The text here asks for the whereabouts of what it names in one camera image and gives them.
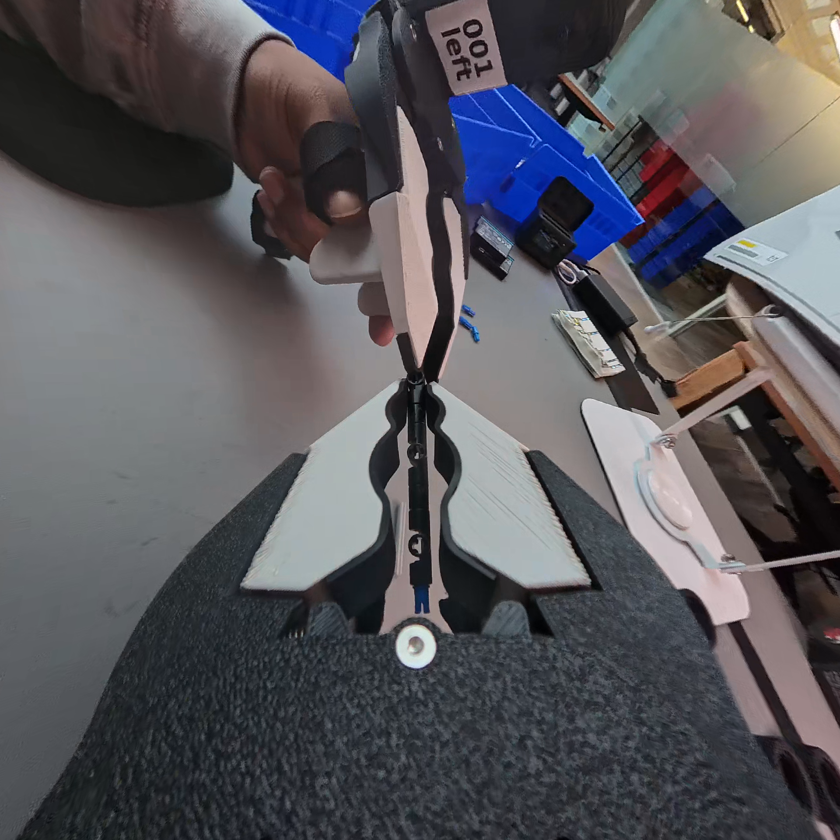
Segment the folded paper leaflet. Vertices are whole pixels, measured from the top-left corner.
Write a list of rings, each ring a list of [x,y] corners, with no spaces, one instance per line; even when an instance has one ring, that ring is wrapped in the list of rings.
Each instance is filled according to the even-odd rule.
[[[609,379],[625,372],[625,366],[585,311],[558,310],[551,313],[551,319],[593,379]]]

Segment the stack of red blue bins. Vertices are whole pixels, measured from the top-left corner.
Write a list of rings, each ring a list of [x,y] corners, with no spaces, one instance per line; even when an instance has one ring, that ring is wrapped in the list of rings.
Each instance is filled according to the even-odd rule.
[[[727,203],[734,181],[709,154],[688,162],[656,139],[627,148],[608,172],[642,218],[621,245],[636,277],[651,288],[665,289],[745,230]]]

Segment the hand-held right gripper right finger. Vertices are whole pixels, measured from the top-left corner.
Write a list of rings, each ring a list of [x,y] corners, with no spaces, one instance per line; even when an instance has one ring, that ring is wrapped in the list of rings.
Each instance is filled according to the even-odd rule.
[[[530,592],[589,588],[592,579],[533,471],[529,450],[439,385],[436,452],[453,454],[442,523],[454,549]]]

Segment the blue plastic bin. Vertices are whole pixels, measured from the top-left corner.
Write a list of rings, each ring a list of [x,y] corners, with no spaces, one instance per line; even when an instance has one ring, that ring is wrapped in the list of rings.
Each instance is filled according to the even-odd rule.
[[[508,188],[515,218],[527,216],[538,197],[556,177],[562,176],[592,202],[593,210],[575,233],[575,253],[591,259],[616,244],[643,219],[622,189],[593,155],[577,154],[572,160],[542,143],[511,173]]]
[[[490,200],[513,170],[547,144],[582,168],[585,148],[514,86],[449,100],[465,159],[465,200]]]
[[[287,35],[300,52],[334,75],[350,63],[363,1],[246,1],[270,26]]]

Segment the grey desk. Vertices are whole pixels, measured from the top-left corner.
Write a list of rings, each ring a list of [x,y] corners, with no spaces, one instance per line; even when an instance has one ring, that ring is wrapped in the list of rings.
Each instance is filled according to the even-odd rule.
[[[126,209],[2,159],[2,838],[176,565],[402,372],[354,289],[261,255],[253,192]]]

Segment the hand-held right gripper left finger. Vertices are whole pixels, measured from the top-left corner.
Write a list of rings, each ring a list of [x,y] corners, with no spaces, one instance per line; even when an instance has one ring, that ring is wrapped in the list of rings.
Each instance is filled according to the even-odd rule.
[[[304,592],[372,558],[392,525],[385,490],[400,463],[403,404],[398,380],[310,445],[242,591]]]

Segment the person's left forearm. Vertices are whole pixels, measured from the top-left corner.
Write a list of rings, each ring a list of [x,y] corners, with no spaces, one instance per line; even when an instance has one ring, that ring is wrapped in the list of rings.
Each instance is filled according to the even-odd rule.
[[[239,1],[2,1],[2,32],[82,89],[169,133],[236,152],[240,84],[265,43],[295,45]]]

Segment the white appliance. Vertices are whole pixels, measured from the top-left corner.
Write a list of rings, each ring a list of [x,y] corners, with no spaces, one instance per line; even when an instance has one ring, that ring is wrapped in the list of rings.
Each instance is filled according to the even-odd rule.
[[[705,259],[747,280],[781,311],[753,322],[759,343],[838,429],[838,186],[726,239]]]

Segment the white desk stand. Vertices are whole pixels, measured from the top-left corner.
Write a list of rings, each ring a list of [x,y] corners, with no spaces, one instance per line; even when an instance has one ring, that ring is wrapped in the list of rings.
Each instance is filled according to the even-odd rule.
[[[674,453],[680,435],[770,383],[760,366],[671,426],[603,402],[586,399],[584,424],[627,530],[680,592],[696,597],[713,626],[750,615],[743,574],[837,561],[837,550],[747,565],[725,551]]]

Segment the person's left hand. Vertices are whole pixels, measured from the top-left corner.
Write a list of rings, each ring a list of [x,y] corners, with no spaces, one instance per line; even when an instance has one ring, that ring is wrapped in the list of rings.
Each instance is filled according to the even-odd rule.
[[[356,123],[345,86],[282,40],[259,45],[240,85],[237,163],[259,186],[268,230],[306,263],[331,227],[307,209],[299,151],[310,127],[325,122]]]

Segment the black power adapter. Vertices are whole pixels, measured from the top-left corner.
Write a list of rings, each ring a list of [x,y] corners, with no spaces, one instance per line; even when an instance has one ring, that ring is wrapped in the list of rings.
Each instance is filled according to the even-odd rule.
[[[637,371],[658,384],[668,398],[676,397],[676,383],[655,369],[634,335],[636,314],[603,276],[597,271],[584,271],[583,277],[574,283],[574,294],[590,317],[603,326],[607,336],[625,338],[630,343]]]

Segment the thin metal rod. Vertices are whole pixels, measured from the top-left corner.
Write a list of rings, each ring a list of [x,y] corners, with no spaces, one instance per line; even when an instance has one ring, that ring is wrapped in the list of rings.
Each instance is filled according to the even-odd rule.
[[[773,320],[778,319],[784,315],[783,311],[775,306],[768,306],[762,310],[749,315],[741,316],[706,316],[700,318],[683,318],[678,320],[668,320],[649,325],[644,328],[644,333],[648,335],[666,335],[669,337],[676,336],[693,326],[700,323],[710,322],[738,322],[750,320]]]

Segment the small grey ring piece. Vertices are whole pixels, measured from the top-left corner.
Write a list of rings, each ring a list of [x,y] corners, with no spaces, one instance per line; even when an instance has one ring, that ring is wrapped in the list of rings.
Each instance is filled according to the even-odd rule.
[[[411,586],[433,582],[430,548],[431,524],[428,507],[426,382],[422,372],[406,377],[406,432],[408,461],[408,550]]]

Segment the wooden board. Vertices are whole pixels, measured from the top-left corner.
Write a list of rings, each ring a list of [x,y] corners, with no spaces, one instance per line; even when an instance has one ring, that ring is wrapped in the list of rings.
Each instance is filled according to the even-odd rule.
[[[771,371],[761,390],[839,490],[838,373],[819,361],[815,352],[794,350],[785,360],[780,350],[761,339],[741,341],[679,379],[671,403],[678,413],[686,414],[757,368]]]

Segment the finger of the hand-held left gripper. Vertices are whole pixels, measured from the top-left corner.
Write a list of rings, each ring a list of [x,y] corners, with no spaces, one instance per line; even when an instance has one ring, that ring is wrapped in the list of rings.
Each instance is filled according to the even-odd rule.
[[[396,267],[392,321],[408,341],[418,370],[435,370],[446,357],[444,294],[435,285],[433,177],[424,149],[404,108],[396,110],[403,184],[396,195]]]
[[[461,157],[444,151],[426,152],[424,162],[423,327],[427,339],[423,374],[427,382],[438,382],[455,338],[468,276],[465,168]]]

